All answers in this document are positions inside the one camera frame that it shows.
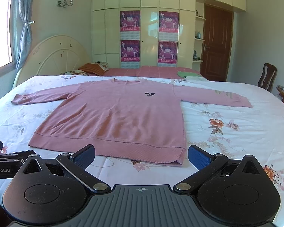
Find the orange pillow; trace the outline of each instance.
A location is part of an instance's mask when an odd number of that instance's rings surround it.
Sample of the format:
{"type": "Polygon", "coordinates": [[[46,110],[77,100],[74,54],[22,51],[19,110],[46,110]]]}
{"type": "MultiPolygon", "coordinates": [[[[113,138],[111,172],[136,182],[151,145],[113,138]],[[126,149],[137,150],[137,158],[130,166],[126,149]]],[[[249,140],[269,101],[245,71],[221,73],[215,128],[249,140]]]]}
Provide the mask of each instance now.
{"type": "Polygon", "coordinates": [[[94,73],[98,76],[103,76],[103,74],[108,71],[107,63],[87,63],[84,66],[78,68],[78,70],[87,72],[87,73],[94,73]]]}

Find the blue curtain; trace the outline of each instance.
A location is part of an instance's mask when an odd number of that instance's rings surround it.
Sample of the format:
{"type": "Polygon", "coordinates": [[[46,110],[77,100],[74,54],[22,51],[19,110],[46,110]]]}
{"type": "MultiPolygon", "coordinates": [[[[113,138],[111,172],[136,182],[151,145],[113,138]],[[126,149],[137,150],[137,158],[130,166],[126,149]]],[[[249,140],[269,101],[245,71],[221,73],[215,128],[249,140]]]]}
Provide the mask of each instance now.
{"type": "Polygon", "coordinates": [[[17,64],[16,64],[17,71],[19,71],[22,68],[30,52],[30,46],[32,42],[30,19],[32,14],[33,0],[18,0],[18,2],[19,2],[19,14],[24,24],[24,27],[22,30],[22,35],[20,39],[20,49],[17,57],[17,64]]]}

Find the pink sweatshirt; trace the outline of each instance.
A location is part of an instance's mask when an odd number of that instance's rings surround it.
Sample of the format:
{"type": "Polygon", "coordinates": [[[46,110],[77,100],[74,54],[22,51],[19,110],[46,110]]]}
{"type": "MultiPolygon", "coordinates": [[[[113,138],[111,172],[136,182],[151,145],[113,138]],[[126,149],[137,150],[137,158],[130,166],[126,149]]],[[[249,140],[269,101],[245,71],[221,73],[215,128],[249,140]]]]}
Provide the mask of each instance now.
{"type": "Polygon", "coordinates": [[[180,101],[252,107],[238,94],[141,79],[109,79],[16,95],[16,105],[65,99],[37,128],[29,146],[181,166],[186,134],[180,101]]]}

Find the pillow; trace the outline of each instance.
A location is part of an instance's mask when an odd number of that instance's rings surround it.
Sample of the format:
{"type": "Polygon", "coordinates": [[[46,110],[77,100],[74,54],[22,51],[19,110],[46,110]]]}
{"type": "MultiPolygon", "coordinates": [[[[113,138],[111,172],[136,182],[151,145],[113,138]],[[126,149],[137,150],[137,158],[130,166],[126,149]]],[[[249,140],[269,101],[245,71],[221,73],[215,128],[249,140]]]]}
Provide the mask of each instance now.
{"type": "Polygon", "coordinates": [[[87,72],[80,71],[80,70],[74,70],[74,71],[68,71],[61,73],[61,75],[81,75],[81,76],[89,76],[87,72]]]}
{"type": "Polygon", "coordinates": [[[87,63],[84,66],[79,67],[79,70],[94,73],[98,76],[103,76],[103,74],[109,70],[108,64],[106,62],[99,63],[87,63]]]}

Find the door frame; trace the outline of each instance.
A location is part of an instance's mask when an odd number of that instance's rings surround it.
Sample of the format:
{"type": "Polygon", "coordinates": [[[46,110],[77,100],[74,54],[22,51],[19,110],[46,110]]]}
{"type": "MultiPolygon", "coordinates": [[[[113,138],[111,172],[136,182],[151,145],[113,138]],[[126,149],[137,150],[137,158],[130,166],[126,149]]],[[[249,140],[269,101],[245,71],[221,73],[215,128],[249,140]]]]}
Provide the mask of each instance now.
{"type": "MultiPolygon", "coordinates": [[[[225,79],[224,79],[224,81],[226,82],[227,75],[228,75],[228,69],[229,69],[229,63],[230,63],[231,48],[232,48],[232,45],[233,45],[233,11],[230,11],[230,10],[227,10],[227,9],[224,9],[224,8],[221,8],[221,7],[217,7],[217,6],[214,6],[214,5],[210,5],[210,4],[204,3],[204,15],[206,14],[206,6],[213,7],[213,8],[220,9],[220,10],[224,10],[224,11],[227,11],[227,12],[231,12],[231,14],[232,14],[231,15],[230,49],[229,49],[229,56],[228,56],[228,62],[227,62],[227,70],[226,70],[226,75],[225,75],[225,79]]],[[[203,37],[205,35],[205,28],[206,28],[206,26],[204,25],[203,26],[203,37]]],[[[204,45],[205,45],[205,42],[204,42],[204,44],[202,46],[202,59],[204,58],[203,57],[204,45]]]]}

